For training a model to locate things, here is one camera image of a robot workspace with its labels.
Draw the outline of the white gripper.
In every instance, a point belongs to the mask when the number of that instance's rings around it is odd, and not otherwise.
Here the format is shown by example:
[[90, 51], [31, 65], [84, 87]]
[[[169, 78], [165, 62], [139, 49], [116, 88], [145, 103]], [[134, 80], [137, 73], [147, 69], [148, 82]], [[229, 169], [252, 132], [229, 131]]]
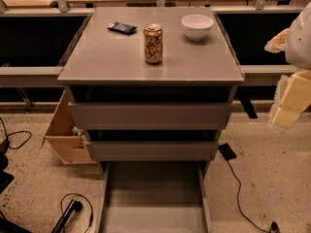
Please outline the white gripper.
[[[271, 53], [285, 50], [289, 29], [268, 41], [264, 49]], [[277, 84], [271, 107], [271, 127], [290, 128], [311, 105], [311, 71], [299, 71], [290, 77], [283, 75]]]

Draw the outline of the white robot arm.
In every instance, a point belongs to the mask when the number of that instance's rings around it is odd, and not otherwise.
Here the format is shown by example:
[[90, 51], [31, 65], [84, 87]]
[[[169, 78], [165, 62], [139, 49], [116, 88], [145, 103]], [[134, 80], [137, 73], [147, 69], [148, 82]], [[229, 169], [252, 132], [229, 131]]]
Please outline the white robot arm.
[[270, 110], [269, 128], [282, 133], [311, 105], [311, 2], [264, 49], [272, 53], [283, 51], [286, 61], [297, 69], [290, 77], [281, 77]]

